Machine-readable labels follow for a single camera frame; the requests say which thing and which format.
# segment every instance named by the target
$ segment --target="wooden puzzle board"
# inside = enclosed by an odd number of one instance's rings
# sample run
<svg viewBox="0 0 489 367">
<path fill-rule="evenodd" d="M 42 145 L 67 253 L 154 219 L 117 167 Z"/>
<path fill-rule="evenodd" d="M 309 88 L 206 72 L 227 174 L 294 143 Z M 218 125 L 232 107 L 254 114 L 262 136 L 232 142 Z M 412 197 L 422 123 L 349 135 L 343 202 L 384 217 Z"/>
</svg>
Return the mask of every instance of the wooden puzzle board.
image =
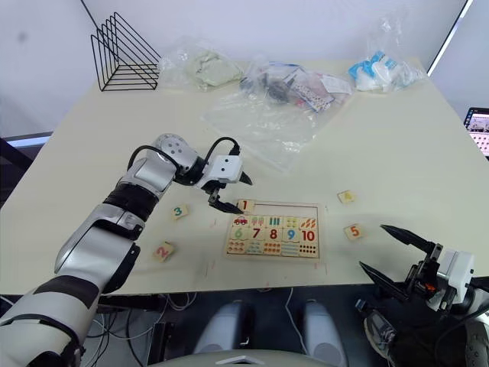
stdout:
<svg viewBox="0 0 489 367">
<path fill-rule="evenodd" d="M 324 222 L 317 204 L 246 203 L 248 210 L 229 223 L 226 257 L 316 262 L 323 257 Z"/>
</svg>

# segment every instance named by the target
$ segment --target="monitor screen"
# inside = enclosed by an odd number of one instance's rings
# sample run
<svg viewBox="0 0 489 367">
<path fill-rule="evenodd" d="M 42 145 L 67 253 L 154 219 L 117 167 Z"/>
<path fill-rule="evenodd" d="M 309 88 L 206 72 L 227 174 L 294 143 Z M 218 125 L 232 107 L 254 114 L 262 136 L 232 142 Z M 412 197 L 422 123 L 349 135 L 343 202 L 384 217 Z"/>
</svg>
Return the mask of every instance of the monitor screen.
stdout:
<svg viewBox="0 0 489 367">
<path fill-rule="evenodd" d="M 469 109 L 464 125 L 474 143 L 489 157 L 489 109 Z"/>
</svg>

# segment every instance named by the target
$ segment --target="robotic arm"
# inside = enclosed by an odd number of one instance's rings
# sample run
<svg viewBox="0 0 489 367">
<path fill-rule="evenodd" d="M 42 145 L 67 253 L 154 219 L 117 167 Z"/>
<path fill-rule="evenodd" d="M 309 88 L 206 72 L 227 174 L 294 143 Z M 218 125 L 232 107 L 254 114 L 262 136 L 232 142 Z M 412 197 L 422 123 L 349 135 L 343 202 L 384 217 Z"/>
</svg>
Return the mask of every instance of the robotic arm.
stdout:
<svg viewBox="0 0 489 367">
<path fill-rule="evenodd" d="M 210 160 L 223 140 L 232 141 L 233 149 Z M 134 162 L 142 150 L 148 150 L 147 157 Z M 61 248 L 57 276 L 24 295 L 0 319 L 0 365 L 78 366 L 100 295 L 125 283 L 140 251 L 134 241 L 173 181 L 203 189 L 216 209 L 242 213 L 219 200 L 227 184 L 251 184 L 239 153 L 234 139 L 220 138 L 202 159 L 172 134 L 134 151 L 115 189 Z"/>
</svg>

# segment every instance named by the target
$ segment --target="orange number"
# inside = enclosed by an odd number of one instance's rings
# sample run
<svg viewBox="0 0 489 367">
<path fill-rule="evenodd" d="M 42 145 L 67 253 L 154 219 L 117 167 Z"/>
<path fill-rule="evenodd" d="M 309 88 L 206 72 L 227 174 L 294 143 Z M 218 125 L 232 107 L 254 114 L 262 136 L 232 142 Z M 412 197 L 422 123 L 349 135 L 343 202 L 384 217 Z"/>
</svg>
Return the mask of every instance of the orange number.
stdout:
<svg viewBox="0 0 489 367">
<path fill-rule="evenodd" d="M 355 226 L 351 226 L 350 227 L 350 231 L 351 231 L 351 234 L 354 236 L 354 237 L 357 237 L 358 235 L 360 235 L 360 231 L 357 229 L 357 227 Z"/>
</svg>

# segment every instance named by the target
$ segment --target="white table surface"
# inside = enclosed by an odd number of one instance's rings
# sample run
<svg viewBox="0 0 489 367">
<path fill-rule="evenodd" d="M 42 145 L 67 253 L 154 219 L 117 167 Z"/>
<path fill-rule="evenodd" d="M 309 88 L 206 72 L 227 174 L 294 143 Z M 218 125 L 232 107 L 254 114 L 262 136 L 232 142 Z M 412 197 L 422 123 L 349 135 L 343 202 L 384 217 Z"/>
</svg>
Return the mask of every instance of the white table surface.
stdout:
<svg viewBox="0 0 489 367">
<path fill-rule="evenodd" d="M 302 64 L 330 73 L 348 66 Z M 101 93 L 94 86 L 66 115 L 2 208 L 0 294 L 23 294 L 52 278 L 59 248 L 114 188 L 137 146 L 172 132 L 204 155 L 218 135 L 200 116 L 235 88 Z M 229 215 L 208 207 L 203 191 L 174 184 L 147 221 L 137 264 L 116 293 L 370 283 L 358 261 L 403 280 L 424 254 L 389 237 L 381 223 L 472 252 L 475 275 L 489 275 L 489 163 L 429 80 L 389 96 L 356 93 L 288 175 L 245 149 L 243 157 L 254 186 L 229 185 L 222 199 L 327 206 L 325 264 L 225 258 Z M 336 194 L 343 190 L 352 190 L 357 200 L 341 204 Z M 181 203 L 189 205 L 190 214 L 174 222 L 170 208 Z M 343 233 L 353 223 L 365 232 L 356 242 Z M 177 251 L 161 264 L 151 253 L 164 240 Z"/>
</svg>

